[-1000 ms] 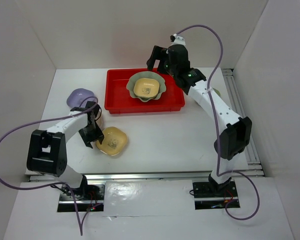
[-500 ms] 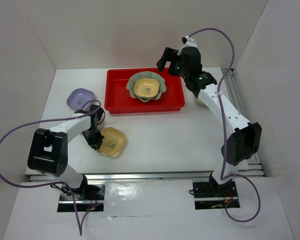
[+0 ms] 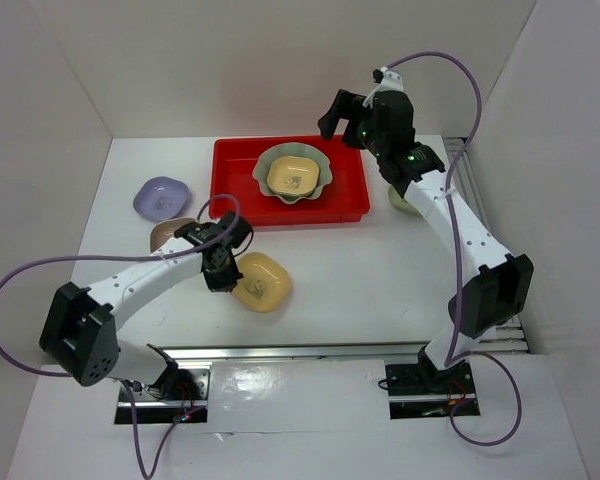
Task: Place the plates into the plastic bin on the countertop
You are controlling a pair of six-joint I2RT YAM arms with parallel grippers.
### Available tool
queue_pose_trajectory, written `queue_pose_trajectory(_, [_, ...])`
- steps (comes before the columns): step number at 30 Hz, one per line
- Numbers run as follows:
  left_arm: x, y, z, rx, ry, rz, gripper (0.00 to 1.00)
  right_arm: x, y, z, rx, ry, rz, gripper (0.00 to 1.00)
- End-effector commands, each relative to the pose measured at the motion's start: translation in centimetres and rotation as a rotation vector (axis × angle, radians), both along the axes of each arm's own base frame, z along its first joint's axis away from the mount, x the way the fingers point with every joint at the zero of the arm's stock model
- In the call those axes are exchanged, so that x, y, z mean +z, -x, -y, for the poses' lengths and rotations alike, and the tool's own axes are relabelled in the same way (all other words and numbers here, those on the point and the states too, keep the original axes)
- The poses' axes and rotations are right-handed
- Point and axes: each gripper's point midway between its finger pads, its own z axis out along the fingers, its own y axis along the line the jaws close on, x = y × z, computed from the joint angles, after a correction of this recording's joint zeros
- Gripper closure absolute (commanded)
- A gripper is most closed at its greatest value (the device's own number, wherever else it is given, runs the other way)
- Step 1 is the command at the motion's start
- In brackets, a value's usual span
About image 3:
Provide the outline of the yellow panda plate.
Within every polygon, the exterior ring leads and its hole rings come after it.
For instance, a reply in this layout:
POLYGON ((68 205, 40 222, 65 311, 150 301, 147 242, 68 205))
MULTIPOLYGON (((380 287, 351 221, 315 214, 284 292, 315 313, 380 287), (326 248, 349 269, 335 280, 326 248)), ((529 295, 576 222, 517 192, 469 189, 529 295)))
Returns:
POLYGON ((245 307, 258 313, 269 313, 280 307, 291 291, 289 273, 264 253, 252 252, 237 262, 243 277, 231 295, 245 307))
POLYGON ((306 197, 316 188, 320 168, 309 158, 282 156, 275 159, 266 177, 271 191, 286 197, 306 197))

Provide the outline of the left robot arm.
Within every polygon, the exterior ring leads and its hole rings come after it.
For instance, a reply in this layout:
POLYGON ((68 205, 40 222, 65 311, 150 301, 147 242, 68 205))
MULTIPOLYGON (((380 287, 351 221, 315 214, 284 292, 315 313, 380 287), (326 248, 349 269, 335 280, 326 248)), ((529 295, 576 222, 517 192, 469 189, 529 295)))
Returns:
POLYGON ((69 282, 52 300, 39 345, 83 387, 137 382, 156 399, 192 383, 162 348, 119 339, 136 313, 172 287, 203 276, 211 292, 230 292, 242 274, 234 251, 253 233, 233 211, 218 222, 189 222, 144 261, 86 287, 69 282))

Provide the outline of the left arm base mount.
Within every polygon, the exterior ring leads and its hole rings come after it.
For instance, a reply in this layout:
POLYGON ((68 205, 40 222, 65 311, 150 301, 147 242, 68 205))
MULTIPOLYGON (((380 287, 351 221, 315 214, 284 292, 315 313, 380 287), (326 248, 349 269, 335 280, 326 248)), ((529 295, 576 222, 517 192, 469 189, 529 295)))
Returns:
POLYGON ((131 394, 121 386, 114 423, 132 424, 131 400, 136 405, 139 425, 168 425, 175 420, 186 424, 206 423, 211 366, 193 364, 187 371, 188 377, 177 381, 165 395, 138 382, 131 384, 131 394))

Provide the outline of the purple square plate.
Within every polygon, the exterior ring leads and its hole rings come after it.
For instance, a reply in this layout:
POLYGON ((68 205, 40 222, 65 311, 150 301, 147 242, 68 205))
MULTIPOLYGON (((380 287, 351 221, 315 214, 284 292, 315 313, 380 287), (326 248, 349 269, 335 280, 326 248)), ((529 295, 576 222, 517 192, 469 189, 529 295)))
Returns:
POLYGON ((191 199, 188 186, 170 177, 154 177, 135 195, 134 211, 146 220, 162 222, 178 216, 191 199))

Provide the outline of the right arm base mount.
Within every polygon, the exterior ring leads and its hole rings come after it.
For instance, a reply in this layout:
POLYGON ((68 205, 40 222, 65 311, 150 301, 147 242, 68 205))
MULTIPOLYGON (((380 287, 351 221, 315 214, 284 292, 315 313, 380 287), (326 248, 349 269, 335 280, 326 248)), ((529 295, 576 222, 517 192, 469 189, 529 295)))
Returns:
POLYGON ((385 378, 377 385, 387 393, 391 420, 444 418, 454 408, 460 417, 481 414, 473 372, 467 362, 430 383, 415 363, 386 364, 385 378))

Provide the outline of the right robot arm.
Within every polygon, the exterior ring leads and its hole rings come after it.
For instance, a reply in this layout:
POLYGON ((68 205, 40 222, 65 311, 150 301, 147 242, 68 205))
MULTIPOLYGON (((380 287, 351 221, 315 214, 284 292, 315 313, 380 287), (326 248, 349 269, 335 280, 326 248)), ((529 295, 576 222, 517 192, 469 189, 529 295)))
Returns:
POLYGON ((515 256, 496 240, 455 191, 449 167, 416 140, 413 117, 403 92, 386 90, 366 99, 339 90, 317 125, 322 139, 329 140, 345 121, 343 144, 373 155, 383 179, 454 256, 456 293, 448 302, 452 324, 420 350, 413 373, 403 381, 409 389, 437 392, 488 331, 522 310, 534 267, 528 256, 515 256))

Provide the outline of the brown square plate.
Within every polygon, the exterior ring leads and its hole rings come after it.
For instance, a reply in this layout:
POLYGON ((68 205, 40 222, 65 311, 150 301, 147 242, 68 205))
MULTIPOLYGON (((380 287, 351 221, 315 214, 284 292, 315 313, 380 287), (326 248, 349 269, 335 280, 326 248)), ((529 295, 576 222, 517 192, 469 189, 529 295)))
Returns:
POLYGON ((176 230, 193 221, 193 218, 180 217, 158 223, 152 229, 149 235, 149 251, 154 252, 160 249, 170 238, 174 236, 174 232, 176 230))

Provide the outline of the green panda plate back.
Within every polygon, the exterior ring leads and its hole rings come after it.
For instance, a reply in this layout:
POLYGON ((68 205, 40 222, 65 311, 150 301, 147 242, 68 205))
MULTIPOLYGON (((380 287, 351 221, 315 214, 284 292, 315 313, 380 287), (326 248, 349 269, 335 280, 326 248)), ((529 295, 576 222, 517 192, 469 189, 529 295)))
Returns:
POLYGON ((421 213, 407 202, 402 196, 399 195, 398 191, 390 185, 388 188, 388 199, 393 208, 403 213, 421 218, 421 213))

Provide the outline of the large green scalloped bowl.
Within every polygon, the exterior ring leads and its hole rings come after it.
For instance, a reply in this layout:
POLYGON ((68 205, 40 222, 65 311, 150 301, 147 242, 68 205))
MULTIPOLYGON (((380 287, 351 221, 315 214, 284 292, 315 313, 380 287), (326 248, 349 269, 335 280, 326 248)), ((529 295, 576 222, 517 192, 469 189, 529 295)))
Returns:
POLYGON ((256 161, 252 177, 257 182, 262 195, 278 198, 286 205, 293 205, 302 200, 318 199, 321 196, 323 189, 333 181, 333 173, 331 171, 331 162, 329 158, 316 147, 301 142, 281 143, 264 151, 256 161), (314 160, 318 164, 320 168, 318 184, 310 195, 306 197, 286 197, 274 193, 267 186, 266 177, 269 168, 275 159, 282 156, 306 157, 314 160))

